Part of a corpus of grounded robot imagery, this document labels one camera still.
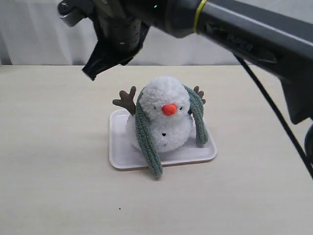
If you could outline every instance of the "brown antler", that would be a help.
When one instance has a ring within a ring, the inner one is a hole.
[[[203,91],[199,91],[199,86],[195,86],[194,92],[197,93],[198,96],[200,96],[200,98],[201,98],[201,100],[202,100],[202,103],[205,104],[205,103],[206,103],[206,100],[203,99],[204,92],[203,92]]]
[[[134,96],[136,87],[133,86],[129,94],[126,91],[120,91],[119,96],[121,99],[114,99],[112,103],[116,106],[125,108],[132,116],[136,113],[136,105],[134,103]]]

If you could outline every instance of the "yellow ring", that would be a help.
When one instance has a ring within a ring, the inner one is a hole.
[[[194,32],[197,33],[197,26],[198,26],[198,21],[199,21],[199,15],[200,12],[202,11],[204,5],[206,4],[208,0],[202,0],[197,8],[196,15],[195,15],[195,21],[194,21]]]

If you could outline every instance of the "orange carrot nose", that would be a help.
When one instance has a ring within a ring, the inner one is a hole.
[[[162,111],[166,116],[170,116],[176,113],[177,107],[175,104],[167,104],[162,107]]]

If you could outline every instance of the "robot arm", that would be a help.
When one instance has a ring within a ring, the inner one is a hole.
[[[83,68],[92,80],[128,64],[151,26],[176,38],[197,33],[278,77],[293,124],[313,119],[313,24],[235,0],[63,0],[58,12],[68,26],[93,21],[98,42]]]

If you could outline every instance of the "snowman plush toy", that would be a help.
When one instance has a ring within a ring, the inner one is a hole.
[[[136,87],[128,94],[120,91],[113,104],[130,113],[126,133],[134,147],[141,150],[155,178],[162,173],[159,153],[173,151],[185,144],[196,125],[196,142],[208,142],[203,122],[204,92],[188,88],[172,76],[153,79],[140,92],[134,103]]]

